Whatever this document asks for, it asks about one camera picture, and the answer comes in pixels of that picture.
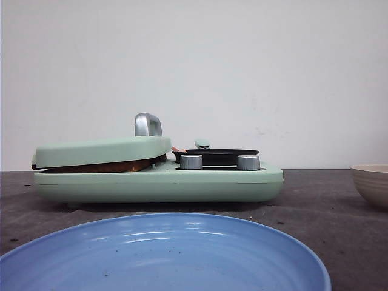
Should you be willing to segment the silver knob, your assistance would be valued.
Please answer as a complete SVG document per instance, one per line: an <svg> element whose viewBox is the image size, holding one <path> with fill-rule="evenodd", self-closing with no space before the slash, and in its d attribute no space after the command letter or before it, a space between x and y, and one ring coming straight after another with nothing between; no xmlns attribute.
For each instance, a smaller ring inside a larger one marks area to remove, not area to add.
<svg viewBox="0 0 388 291"><path fill-rule="evenodd" d="M181 155L179 160L179 167L183 170L202 169L202 155Z"/></svg>
<svg viewBox="0 0 388 291"><path fill-rule="evenodd" d="M237 169L256 171L261 169L260 158L258 155L239 155L237 157Z"/></svg>

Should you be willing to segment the blue plate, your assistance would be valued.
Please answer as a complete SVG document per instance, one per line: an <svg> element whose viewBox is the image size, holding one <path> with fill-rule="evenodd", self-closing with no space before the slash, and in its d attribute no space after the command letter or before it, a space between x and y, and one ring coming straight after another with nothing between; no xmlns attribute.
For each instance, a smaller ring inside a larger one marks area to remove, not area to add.
<svg viewBox="0 0 388 291"><path fill-rule="evenodd" d="M2 290L330 290L305 244L255 222L199 213L81 224L1 257Z"/></svg>

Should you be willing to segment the mint green breakfast maker base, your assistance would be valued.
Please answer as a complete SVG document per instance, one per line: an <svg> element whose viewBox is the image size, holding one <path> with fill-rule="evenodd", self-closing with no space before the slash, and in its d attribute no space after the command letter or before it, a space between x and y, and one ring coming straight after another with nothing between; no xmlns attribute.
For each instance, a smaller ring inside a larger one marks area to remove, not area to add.
<svg viewBox="0 0 388 291"><path fill-rule="evenodd" d="M36 172L37 193L65 204L149 202L263 202L279 195L283 171L262 162L260 170L206 167L181 170L173 161L139 172Z"/></svg>

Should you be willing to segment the beige ceramic bowl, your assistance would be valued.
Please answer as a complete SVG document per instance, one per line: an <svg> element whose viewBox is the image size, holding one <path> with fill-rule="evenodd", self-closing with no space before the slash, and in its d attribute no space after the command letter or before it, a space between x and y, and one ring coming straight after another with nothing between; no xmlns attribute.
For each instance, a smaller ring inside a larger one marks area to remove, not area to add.
<svg viewBox="0 0 388 291"><path fill-rule="evenodd" d="M387 208L387 164L351 166L358 193L370 204Z"/></svg>

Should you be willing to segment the pink shrimp pieces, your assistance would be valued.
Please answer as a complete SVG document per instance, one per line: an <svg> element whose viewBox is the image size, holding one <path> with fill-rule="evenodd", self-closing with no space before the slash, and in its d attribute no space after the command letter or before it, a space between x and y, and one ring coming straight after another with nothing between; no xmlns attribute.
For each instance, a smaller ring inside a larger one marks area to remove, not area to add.
<svg viewBox="0 0 388 291"><path fill-rule="evenodd" d="M186 153L187 152L187 150L185 150L185 149L179 149L179 148L177 148L177 147L171 147L171 150L173 151L173 152L183 152L183 153Z"/></svg>

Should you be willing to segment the mint green breakfast maker lid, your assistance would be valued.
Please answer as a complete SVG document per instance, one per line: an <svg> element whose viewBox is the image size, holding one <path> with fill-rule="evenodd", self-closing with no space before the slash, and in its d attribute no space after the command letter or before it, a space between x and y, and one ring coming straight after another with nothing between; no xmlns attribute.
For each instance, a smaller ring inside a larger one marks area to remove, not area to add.
<svg viewBox="0 0 388 291"><path fill-rule="evenodd" d="M36 148L32 169L101 165L157 158L170 151L169 137L162 134L158 117L139 113L133 137L99 139L42 145Z"/></svg>

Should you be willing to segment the silver left knob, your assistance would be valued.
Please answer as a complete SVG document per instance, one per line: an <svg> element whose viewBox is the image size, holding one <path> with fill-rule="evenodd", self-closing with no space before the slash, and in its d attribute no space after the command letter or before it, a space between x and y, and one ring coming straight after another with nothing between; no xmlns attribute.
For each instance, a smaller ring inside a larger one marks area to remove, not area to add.
<svg viewBox="0 0 388 291"><path fill-rule="evenodd" d="M181 155L179 160L179 167L183 170L202 169L202 155Z"/></svg>

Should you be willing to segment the silver right knob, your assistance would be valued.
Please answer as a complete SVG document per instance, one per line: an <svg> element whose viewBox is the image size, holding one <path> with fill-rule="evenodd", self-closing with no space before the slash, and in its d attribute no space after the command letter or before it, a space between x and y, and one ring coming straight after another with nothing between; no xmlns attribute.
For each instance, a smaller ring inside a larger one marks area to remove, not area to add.
<svg viewBox="0 0 388 291"><path fill-rule="evenodd" d="M258 155L239 155L237 157L237 169L256 171L261 169L260 158Z"/></svg>

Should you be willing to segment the white bread slice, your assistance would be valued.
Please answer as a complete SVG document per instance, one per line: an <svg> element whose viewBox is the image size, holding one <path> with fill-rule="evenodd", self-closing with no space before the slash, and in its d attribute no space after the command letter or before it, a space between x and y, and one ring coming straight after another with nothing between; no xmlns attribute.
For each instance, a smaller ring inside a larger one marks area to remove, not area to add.
<svg viewBox="0 0 388 291"><path fill-rule="evenodd" d="M48 173L122 173L138 172L150 165L150 159L126 162L111 162L105 164L90 164L81 166L65 166L47 169Z"/></svg>

